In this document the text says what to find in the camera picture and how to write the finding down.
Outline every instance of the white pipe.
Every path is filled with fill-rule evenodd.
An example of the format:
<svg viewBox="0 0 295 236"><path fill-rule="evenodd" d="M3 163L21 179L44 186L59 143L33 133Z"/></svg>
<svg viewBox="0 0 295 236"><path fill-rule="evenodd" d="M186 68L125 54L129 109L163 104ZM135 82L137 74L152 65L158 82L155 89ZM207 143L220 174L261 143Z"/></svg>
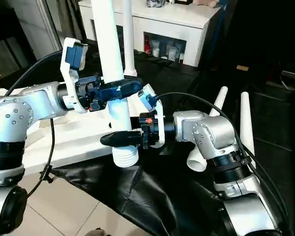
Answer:
<svg viewBox="0 0 295 236"><path fill-rule="evenodd" d="M123 6L123 45L124 45L124 74L137 76L134 67L134 42L133 42L133 22L131 0L122 0Z"/></svg>
<svg viewBox="0 0 295 236"><path fill-rule="evenodd" d="M217 98L216 98L214 104L219 109L221 109L223 107L227 91L228 91L228 88L226 86L223 86L217 95ZM219 116L219 115L220 114L213 108L211 109L210 114L209 114L210 117L215 117L215 116Z"/></svg>
<svg viewBox="0 0 295 236"><path fill-rule="evenodd" d="M123 69L112 0L91 0L98 50L106 83L122 80ZM127 98L108 102L112 128L131 130ZM119 167L129 167L138 161L134 146L113 147L114 162Z"/></svg>
<svg viewBox="0 0 295 236"><path fill-rule="evenodd" d="M255 155L254 138L252 133L249 94L242 92L240 96L240 139L251 152Z"/></svg>
<svg viewBox="0 0 295 236"><path fill-rule="evenodd" d="M228 88L226 86L223 86L216 97L214 104L219 109L222 109L222 107L223 107L227 91L228 91ZM214 117L214 116L218 116L218 115L220 115L220 114L214 109L212 109L209 114L210 117ZM202 172L207 168L207 161L203 158L197 145L189 153L189 156L187 158L187 166L190 169L197 171L197 172Z"/></svg>

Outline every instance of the tile floor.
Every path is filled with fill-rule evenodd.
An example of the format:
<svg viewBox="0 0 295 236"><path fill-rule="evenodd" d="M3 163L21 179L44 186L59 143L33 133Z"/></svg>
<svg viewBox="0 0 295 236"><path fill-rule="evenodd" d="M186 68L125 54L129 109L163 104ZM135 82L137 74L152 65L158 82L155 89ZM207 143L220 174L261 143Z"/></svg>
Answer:
<svg viewBox="0 0 295 236"><path fill-rule="evenodd" d="M28 192L39 174L24 177L19 185ZM9 236L84 236L102 228L112 236L149 236L113 210L56 178L52 184L42 182L28 199L22 225Z"/></svg>

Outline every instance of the cable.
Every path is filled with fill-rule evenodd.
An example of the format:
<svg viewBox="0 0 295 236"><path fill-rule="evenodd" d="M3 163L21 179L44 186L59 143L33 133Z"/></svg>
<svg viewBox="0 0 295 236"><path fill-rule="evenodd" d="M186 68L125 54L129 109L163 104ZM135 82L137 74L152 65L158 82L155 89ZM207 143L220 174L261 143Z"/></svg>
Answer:
<svg viewBox="0 0 295 236"><path fill-rule="evenodd" d="M271 177L269 176L269 174L266 172L266 170L263 168L263 166L260 164L260 162L258 160L256 160L255 156L251 153L251 151L248 150L247 147L244 147L244 145L242 144L240 138L239 138L239 135L233 125L233 123L230 121L230 119L227 117L227 115L221 110L219 109L218 107L216 107L214 104L206 101L205 99L203 98L200 98L198 96L195 96L195 95L192 95L192 94L188 94L188 93L185 93L185 92L168 92L168 93L164 93L164 94L161 94L161 95L158 95L155 97L156 100L159 100L161 97L164 97L164 96L167 96L167 95L171 95L171 94L180 94L180 95L186 95L186 96L190 96L190 97L193 97L193 98L196 98L198 100L200 100L202 103L208 105L209 107L211 108L214 108L217 112L220 113L221 116L223 116L224 118L226 118L230 123L231 125L233 126L233 129L234 129L234 132L235 132L235 139L237 141L237 144L238 144L238 147L241 151L241 154L244 158L247 157L247 154L245 152L245 150L247 151L247 153L251 156L251 158L256 162L256 164L260 167L261 171L264 173L264 175L266 176L266 178L268 179L268 181L271 183L272 185L272 188L274 189L275 191L275 194L277 195L277 197L279 198L279 201L277 200L277 197L274 195L274 193L272 192L272 190L269 188L269 186L267 185L267 183L264 181L264 179L262 178L262 176L256 171L256 169L250 164L249 166L252 166L251 170L253 171L253 173L257 176L257 178L259 178L259 180L263 183L263 185L265 186L265 188L269 191L271 197L274 199L274 201L277 203L278 205L278 208L280 210L280 213L282 214L282 218L283 220L286 222L287 226L288 226L288 229L289 229L289 222L288 222L288 214L287 214L287 207L286 207L286 204L283 200L283 197L281 195L281 193L279 192L279 190L277 189L275 183L273 182L273 180L271 179Z"/></svg>
<svg viewBox="0 0 295 236"><path fill-rule="evenodd" d="M51 148L50 148L50 153L49 153L49 158L47 161L47 164L44 167L43 172L40 175L38 183L35 185L35 187L28 193L28 198L36 191L36 189L40 186L43 180L46 180L52 165L51 163L51 158L53 156L54 148L55 148L55 126L54 126L54 120L51 118L50 119L50 127L51 127L51 135L52 135L52 143L51 143Z"/></svg>
<svg viewBox="0 0 295 236"><path fill-rule="evenodd" d="M40 59L39 61L37 61L34 65L32 65L12 86L11 88L5 93L5 96L9 96L11 94L11 92L17 87L17 85L19 85L30 73L32 73L37 67L39 67L40 65L42 65L43 63L45 63L47 60L56 57L58 55L61 55L62 51L57 51L54 53L51 53L45 57L43 57L42 59Z"/></svg>
<svg viewBox="0 0 295 236"><path fill-rule="evenodd" d="M260 164L260 162L256 159L256 157L254 156L254 154L252 154L252 152L246 147L244 146L245 151L248 153L248 155L256 162L257 166L261 169L261 171L264 173L264 175L266 176L266 178L268 179L268 181L270 182L275 194L277 195L277 197L279 198L279 202L281 203L281 205L283 205L283 210L284 210L284 214L288 217L288 210L287 210L287 206L284 202L284 199L282 197L282 194L280 193L280 191L277 189L275 183L273 182L272 178L269 176L269 174L266 172L266 170L264 169L264 167Z"/></svg>

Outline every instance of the black cloth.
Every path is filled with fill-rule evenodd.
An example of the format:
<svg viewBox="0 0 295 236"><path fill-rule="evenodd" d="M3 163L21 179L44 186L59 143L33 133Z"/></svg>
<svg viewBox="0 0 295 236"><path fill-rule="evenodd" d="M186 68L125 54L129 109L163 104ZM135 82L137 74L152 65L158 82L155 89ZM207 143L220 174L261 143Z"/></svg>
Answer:
<svg viewBox="0 0 295 236"><path fill-rule="evenodd" d="M44 64L22 86L62 81L59 62ZM237 128L240 93L250 92L256 157L282 192L295 230L295 92L266 85L247 72L199 72L146 54L136 54L135 64L138 75L157 94L183 91L214 102L220 88L228 86L223 111ZM90 50L80 76L96 71L100 71L99 56ZM9 87L16 78L0 81L0 87ZM166 115L178 110L210 111L196 100L176 95L164 98L163 106ZM210 174L196 173L186 166L193 147L167 140L160 149L140 150L138 163L129 168L116 167L112 155L107 155L56 168L52 173L152 235L221 235L216 222L220 201Z"/></svg>

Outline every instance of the white table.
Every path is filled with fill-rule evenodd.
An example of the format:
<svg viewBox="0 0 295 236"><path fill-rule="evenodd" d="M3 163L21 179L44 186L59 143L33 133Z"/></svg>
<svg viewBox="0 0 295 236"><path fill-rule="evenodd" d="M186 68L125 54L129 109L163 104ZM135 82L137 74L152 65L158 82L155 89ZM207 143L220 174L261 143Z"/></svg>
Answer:
<svg viewBox="0 0 295 236"><path fill-rule="evenodd" d="M88 39L96 40L91 1L79 2ZM116 25L122 26L122 0L113 0ZM219 11L207 6L166 4L149 8L145 0L132 1L134 48L144 51L144 32L186 41L183 63L198 66L210 19Z"/></svg>

